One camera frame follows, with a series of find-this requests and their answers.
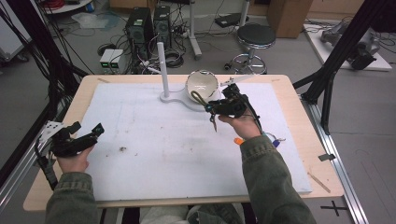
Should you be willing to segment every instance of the black pole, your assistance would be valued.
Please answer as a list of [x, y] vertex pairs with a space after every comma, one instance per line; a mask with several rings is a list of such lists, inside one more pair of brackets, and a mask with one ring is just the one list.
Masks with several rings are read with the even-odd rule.
[[26, 32], [32, 37], [34, 44], [48, 60], [55, 71], [55, 76], [64, 86], [68, 95], [75, 95], [78, 83], [73, 75], [73, 68], [64, 63], [62, 53], [52, 39], [50, 31], [37, 14], [30, 0], [7, 0], [14, 14], [20, 20]]
[[323, 66], [313, 75], [293, 83], [294, 89], [297, 89], [312, 82], [308, 91], [302, 94], [303, 100], [312, 105], [325, 91], [320, 124], [326, 134], [330, 134], [328, 125], [335, 75], [388, 2], [390, 0], [365, 0]]

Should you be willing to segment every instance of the wooden table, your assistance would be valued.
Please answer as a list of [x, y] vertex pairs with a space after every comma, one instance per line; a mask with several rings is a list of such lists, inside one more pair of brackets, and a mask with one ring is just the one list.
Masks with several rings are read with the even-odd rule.
[[[217, 76], [220, 82], [237, 76]], [[187, 76], [170, 75], [170, 83], [183, 83]], [[343, 187], [329, 161], [320, 161], [318, 156], [325, 154], [318, 136], [306, 115], [305, 110], [298, 98], [296, 91], [288, 77], [282, 75], [257, 76], [246, 79], [246, 83], [271, 83], [276, 97], [283, 110], [285, 120], [288, 123], [295, 145], [303, 161], [304, 168], [313, 191], [302, 195], [303, 198], [340, 197], [344, 194]], [[75, 121], [82, 121], [91, 98], [98, 83], [162, 83], [161, 76], [88, 76], [82, 80], [78, 92], [70, 105], [64, 118], [65, 125], [71, 125]], [[56, 164], [55, 173], [59, 177], [61, 171]], [[39, 172], [35, 182], [29, 191], [23, 208], [27, 211], [43, 211], [46, 208], [52, 191], [42, 172]], [[128, 207], [128, 206], [152, 206], [167, 204], [198, 204], [198, 203], [231, 203], [247, 202], [248, 196], [229, 198], [189, 198], [172, 200], [139, 200], [122, 202], [100, 202], [99, 207]]]

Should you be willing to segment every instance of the stool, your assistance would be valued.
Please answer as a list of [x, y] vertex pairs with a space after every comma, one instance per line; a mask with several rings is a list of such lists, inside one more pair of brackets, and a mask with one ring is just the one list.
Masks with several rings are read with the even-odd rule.
[[267, 74], [265, 62], [255, 49], [268, 49], [275, 44], [276, 35], [269, 26], [255, 23], [246, 24], [238, 29], [238, 41], [248, 48], [248, 53], [239, 54], [224, 65], [226, 70], [233, 67], [237, 74]]

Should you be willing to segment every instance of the black cable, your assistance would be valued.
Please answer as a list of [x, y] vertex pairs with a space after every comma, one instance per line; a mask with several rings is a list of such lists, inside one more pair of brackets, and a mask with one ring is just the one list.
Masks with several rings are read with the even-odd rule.
[[114, 44], [103, 44], [101, 46], [98, 47], [98, 50], [96, 51], [98, 53], [99, 56], [103, 56], [103, 54], [105, 53], [105, 51], [107, 49], [116, 49], [117, 46]]
[[[218, 9], [216, 10], [215, 17], [216, 17], [216, 15], [219, 14], [219, 10], [220, 10], [220, 8], [222, 7], [223, 4], [224, 4], [224, 0], [221, 1], [220, 6], [219, 6]], [[215, 20], [212, 21], [212, 23], [210, 24], [209, 30], [207, 31], [206, 34], [204, 34], [204, 36], [196, 36], [195, 38], [196, 38], [196, 39], [198, 39], [198, 38], [204, 38], [204, 37], [206, 37], [208, 34], [210, 34], [210, 31], [212, 30], [213, 23], [215, 23]]]
[[[173, 20], [172, 24], [171, 24], [171, 30], [172, 30], [172, 37], [174, 39], [174, 43], [176, 43], [177, 47], [179, 49], [181, 49], [183, 52], [186, 52], [186, 47], [184, 47], [184, 36], [182, 36], [182, 34], [184, 33], [184, 31], [186, 30], [186, 21], [183, 21], [183, 15], [181, 13], [181, 9], [184, 7], [185, 5], [181, 5], [181, 4], [177, 4], [177, 9], [175, 9], [174, 11], [171, 12], [174, 13], [177, 11], [177, 17]], [[180, 24], [176, 25], [177, 23], [177, 19], [180, 18]]]
[[165, 53], [166, 66], [170, 68], [178, 68], [184, 63], [183, 57], [174, 52]]
[[100, 216], [99, 224], [105, 224], [106, 212], [107, 212], [106, 208], [102, 209], [102, 214]]
[[[39, 8], [40, 9], [40, 11], [43, 13], [43, 14], [45, 14], [46, 16], [48, 16], [48, 13], [47, 13], [47, 11], [43, 8], [43, 7], [41, 7], [39, 4], [36, 4], [37, 5], [37, 8]], [[70, 62], [70, 65], [71, 66], [74, 66], [73, 65], [73, 61], [72, 61], [72, 59], [71, 59], [71, 57], [70, 57], [70, 54], [69, 54], [69, 52], [68, 52], [68, 48], [70, 48], [75, 54], [76, 54], [76, 56], [79, 58], [79, 60], [85, 65], [85, 67], [91, 72], [91, 74], [94, 74], [94, 72], [90, 69], [90, 67], [88, 67], [88, 65], [87, 64], [85, 64], [85, 62], [81, 59], [81, 57], [76, 53], [76, 51], [73, 49], [73, 47], [70, 45], [70, 43], [64, 38], [64, 36], [62, 35], [62, 33], [60, 32], [60, 28], [59, 28], [59, 25], [58, 25], [58, 22], [56, 21], [56, 20], [49, 20], [49, 24], [52, 26], [52, 29], [55, 31], [55, 34], [58, 36], [58, 38], [59, 38], [59, 40], [60, 40], [60, 43], [61, 43], [61, 45], [63, 46], [63, 48], [64, 48], [64, 52], [65, 52], [65, 54], [66, 54], [66, 56], [67, 56], [67, 59], [68, 59], [68, 61]]]
[[56, 185], [58, 185], [58, 179], [53, 171], [53, 163], [47, 157], [42, 156], [38, 151], [39, 139], [35, 140], [35, 155], [37, 156], [36, 162], [40, 166], [43, 171], [47, 181], [49, 182], [49, 186], [52, 190], [55, 190]]

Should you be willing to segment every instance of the jacket sleeve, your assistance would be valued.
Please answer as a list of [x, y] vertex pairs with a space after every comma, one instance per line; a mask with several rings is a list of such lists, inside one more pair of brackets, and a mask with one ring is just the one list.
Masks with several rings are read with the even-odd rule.
[[90, 175], [67, 173], [61, 176], [47, 203], [46, 224], [53, 223], [98, 223]]
[[259, 223], [316, 223], [291, 184], [282, 156], [263, 135], [241, 145], [243, 173]]

